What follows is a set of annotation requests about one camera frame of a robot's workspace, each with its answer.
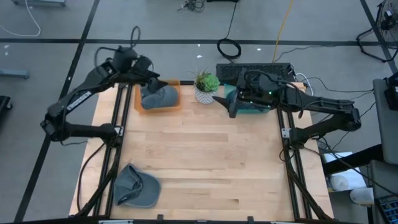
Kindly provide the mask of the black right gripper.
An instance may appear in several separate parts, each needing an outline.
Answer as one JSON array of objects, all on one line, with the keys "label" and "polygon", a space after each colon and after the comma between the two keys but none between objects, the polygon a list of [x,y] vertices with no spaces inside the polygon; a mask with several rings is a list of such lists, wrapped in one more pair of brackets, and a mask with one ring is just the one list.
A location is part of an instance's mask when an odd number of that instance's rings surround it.
[{"label": "black right gripper", "polygon": [[230,118],[235,118],[238,106],[275,108],[279,103],[280,77],[260,70],[242,69],[236,82],[235,101],[213,96],[213,99],[228,108]]}]

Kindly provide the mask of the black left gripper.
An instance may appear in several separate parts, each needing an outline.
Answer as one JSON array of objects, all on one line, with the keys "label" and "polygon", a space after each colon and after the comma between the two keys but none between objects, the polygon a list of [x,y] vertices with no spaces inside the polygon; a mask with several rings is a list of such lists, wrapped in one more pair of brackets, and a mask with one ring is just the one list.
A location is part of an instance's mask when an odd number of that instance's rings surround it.
[{"label": "black left gripper", "polygon": [[160,74],[152,72],[149,67],[152,66],[152,61],[146,56],[140,56],[131,67],[131,69],[124,74],[124,83],[128,84],[145,84],[149,83],[149,91],[158,91],[159,89],[168,85],[167,82],[154,79],[159,78]]}]

